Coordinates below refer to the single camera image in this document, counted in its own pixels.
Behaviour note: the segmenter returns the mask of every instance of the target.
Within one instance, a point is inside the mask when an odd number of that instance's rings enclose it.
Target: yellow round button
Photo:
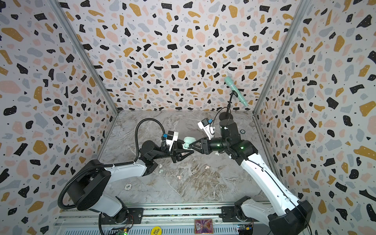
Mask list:
[[[152,232],[150,233],[150,235],[161,235],[162,234],[162,229],[158,226],[154,227],[152,229]]]

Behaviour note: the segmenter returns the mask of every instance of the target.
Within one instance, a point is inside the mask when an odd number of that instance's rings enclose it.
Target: mint green microphone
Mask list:
[[[225,120],[225,119],[233,119],[233,116],[229,113],[229,110],[230,110],[230,107],[231,107],[232,96],[236,96],[240,100],[240,102],[244,105],[244,107],[248,106],[246,99],[244,99],[243,95],[236,88],[234,81],[230,77],[226,77],[224,79],[224,82],[226,83],[227,86],[229,86],[231,88],[232,92],[230,93],[230,101],[228,101],[229,104],[227,105],[226,112],[222,112],[219,115],[219,120],[221,120],[221,121]]]

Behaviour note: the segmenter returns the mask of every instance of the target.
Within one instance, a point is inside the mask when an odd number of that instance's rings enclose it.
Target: terrazzo pattern wallpaper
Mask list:
[[[48,234],[115,114],[45,1],[0,1],[0,21],[0,234]]]
[[[61,1],[120,110],[253,110],[296,0]]]
[[[376,234],[376,1],[313,1],[257,118],[313,234]]]

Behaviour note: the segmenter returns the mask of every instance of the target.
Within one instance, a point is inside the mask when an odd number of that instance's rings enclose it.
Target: robotic arm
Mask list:
[[[250,197],[244,197],[235,203],[236,218],[239,221],[254,218],[269,225],[275,235],[299,234],[308,225],[312,206],[307,201],[301,202],[278,180],[253,144],[241,139],[237,125],[231,118],[220,121],[221,137],[214,137],[212,122],[206,118],[198,123],[199,128],[205,131],[207,137],[193,143],[184,143],[178,139],[179,133],[173,131],[163,134],[160,147],[151,140],[145,141],[139,149],[141,156],[136,161],[102,164],[98,160],[91,160],[64,187],[58,198],[59,207],[62,209],[76,207],[80,211],[90,209],[105,213],[117,224],[128,223],[130,212],[127,206],[119,198],[104,193],[108,183],[134,176],[149,175],[158,166],[154,161],[158,158],[171,158],[176,163],[194,151],[201,154],[221,151],[226,152],[229,158],[235,160],[253,177],[273,206],[265,206]],[[183,145],[188,144],[189,148],[183,148]],[[62,203],[66,192],[74,205],[66,206]]]

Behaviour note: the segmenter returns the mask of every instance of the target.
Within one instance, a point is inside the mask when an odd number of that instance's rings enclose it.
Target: gray marble surface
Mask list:
[[[102,163],[132,161],[135,158],[135,128],[139,121],[152,117],[159,120],[166,133],[179,132],[179,139],[186,136],[196,139],[205,137],[197,123],[204,118],[214,118],[216,111],[122,111],[100,158]],[[261,140],[252,120],[251,112],[233,112],[238,130],[245,130],[242,139],[247,139],[259,150],[267,162]],[[214,126],[219,137],[219,118]],[[141,124],[138,142],[141,147],[146,140],[160,145],[162,131],[152,121]],[[132,177],[108,184],[105,192],[118,196],[125,203],[173,203],[173,202],[235,202],[243,196],[256,201],[268,201],[260,187],[241,166],[226,153],[219,156],[212,152],[202,155],[195,152],[181,162],[173,163],[170,158],[155,160],[162,168],[143,177]],[[126,184],[132,184],[125,190]]]

